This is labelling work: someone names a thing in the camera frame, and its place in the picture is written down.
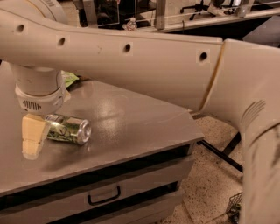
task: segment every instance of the table surface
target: table surface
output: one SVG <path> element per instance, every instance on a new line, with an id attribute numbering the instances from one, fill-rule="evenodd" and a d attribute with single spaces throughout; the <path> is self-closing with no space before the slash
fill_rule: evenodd
<path id="1" fill-rule="evenodd" d="M 9 64 L 0 66 L 0 196 L 91 172 L 201 140 L 186 109 L 110 86 L 84 82 L 59 114 L 86 118 L 92 136 L 82 146 L 46 140 L 37 160 L 22 155 L 21 121 Z"/>

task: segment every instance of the aluminum can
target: aluminum can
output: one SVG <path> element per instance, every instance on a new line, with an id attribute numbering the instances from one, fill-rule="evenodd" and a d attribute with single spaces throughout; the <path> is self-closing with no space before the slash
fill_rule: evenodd
<path id="1" fill-rule="evenodd" d="M 50 123 L 48 139 L 83 145 L 90 138 L 91 126 L 86 119 L 53 114 L 45 120 Z"/>

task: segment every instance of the table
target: table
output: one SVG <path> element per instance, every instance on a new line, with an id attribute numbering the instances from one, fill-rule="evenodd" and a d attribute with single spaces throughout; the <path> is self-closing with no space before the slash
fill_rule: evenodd
<path id="1" fill-rule="evenodd" d="M 203 138 L 184 108 L 84 82 L 58 113 L 87 118 L 88 143 L 46 140 L 29 161 L 21 152 L 25 112 L 5 62 L 0 75 L 0 223 L 149 223 L 180 203 L 193 144 Z"/>

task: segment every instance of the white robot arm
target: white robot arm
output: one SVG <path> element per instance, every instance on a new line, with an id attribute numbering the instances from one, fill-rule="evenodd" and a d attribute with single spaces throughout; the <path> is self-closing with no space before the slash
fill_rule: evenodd
<path id="1" fill-rule="evenodd" d="M 51 0 L 0 1 L 0 59 L 11 64 L 25 110 L 45 115 L 62 105 L 62 69 L 230 123 L 241 132 L 245 156 L 242 221 L 279 223 L 278 49 L 219 38 L 79 29 L 56 22 L 63 22 L 61 15 Z"/>

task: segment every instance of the floor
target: floor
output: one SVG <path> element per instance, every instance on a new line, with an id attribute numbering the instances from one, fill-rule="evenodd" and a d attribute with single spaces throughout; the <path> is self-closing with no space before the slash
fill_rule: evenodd
<path id="1" fill-rule="evenodd" d="M 191 1 L 193 0 L 177 0 L 183 5 L 191 4 Z M 175 2 L 168 1 L 168 13 L 174 14 L 174 11 L 181 7 Z M 73 2 L 64 0 L 60 3 L 68 16 L 69 24 L 80 26 Z M 203 117 L 196 122 L 206 135 L 205 139 L 218 149 L 223 149 L 237 132 L 236 129 L 211 117 Z M 202 145 L 195 145 L 193 155 L 196 162 L 189 177 L 181 184 L 181 190 L 185 192 L 182 204 L 176 207 L 172 216 L 158 221 L 157 224 L 229 223 L 225 212 L 229 197 L 242 192 L 242 174 Z M 234 149 L 230 157 L 242 164 L 240 145 Z"/>

